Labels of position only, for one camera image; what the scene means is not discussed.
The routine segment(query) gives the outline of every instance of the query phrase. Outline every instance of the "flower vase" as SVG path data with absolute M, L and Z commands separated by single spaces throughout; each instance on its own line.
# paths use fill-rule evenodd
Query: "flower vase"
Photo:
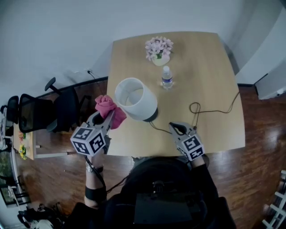
M 166 63 L 168 63 L 170 61 L 170 56 L 169 55 L 163 55 L 162 58 L 160 59 L 152 59 L 154 65 L 156 66 L 162 66 L 165 65 Z

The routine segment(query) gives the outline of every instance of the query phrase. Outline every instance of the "wooden floor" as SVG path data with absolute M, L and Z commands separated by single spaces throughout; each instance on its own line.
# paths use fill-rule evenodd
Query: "wooden floor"
M 106 92 L 107 82 L 100 82 Z M 93 94 L 84 105 L 83 120 L 94 112 L 97 84 L 76 88 L 79 98 Z M 286 97 L 258 100 L 254 88 L 240 88 L 244 111 L 246 147 L 209 154 L 210 174 L 220 196 L 225 196 L 237 228 L 249 229 L 261 221 L 264 204 L 270 204 L 277 189 L 280 171 L 286 168 Z M 70 134 L 49 135 L 38 131 L 40 153 L 71 152 L 66 157 L 23 161 L 17 157 L 20 174 L 34 204 L 60 202 L 70 213 L 76 202 L 84 200 L 85 162 L 74 154 Z M 130 157 L 105 156 L 104 177 L 107 187 L 113 186 L 132 168 Z M 118 193 L 116 188 L 109 196 Z

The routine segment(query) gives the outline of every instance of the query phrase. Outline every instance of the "black clothing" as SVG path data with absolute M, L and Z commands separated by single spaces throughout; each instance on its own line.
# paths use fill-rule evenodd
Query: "black clothing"
M 167 201 L 163 203 L 163 206 L 164 204 L 167 206 L 166 212 L 172 212 L 174 198 L 180 199 L 183 196 L 187 203 L 190 220 L 180 221 L 178 219 L 176 221 L 175 219 L 172 222 L 171 217 L 160 216 L 161 212 L 156 212 L 156 209 L 160 209 L 161 202 L 149 204 L 152 197 L 148 201 L 143 201 L 146 212 L 144 209 L 137 211 L 139 203 L 142 202 L 140 196 L 146 194 L 143 199 L 148 199 L 149 196 L 154 195 L 152 194 L 154 191 L 158 193 L 158 196 L 167 197 Z M 137 223 L 142 217 L 146 218 L 143 222 L 145 221 L 147 224 Z M 158 222 L 150 223 L 156 221 L 156 217 L 162 219 L 160 225 Z M 121 193 L 103 203 L 98 210 L 78 203 L 64 228 L 114 228 L 118 225 L 134 228 L 157 228 L 163 225 L 184 225 L 187 228 L 236 228 L 227 202 L 224 197 L 219 198 L 206 165 L 190 170 L 186 164 L 171 157 L 156 157 L 136 166 L 131 171 Z

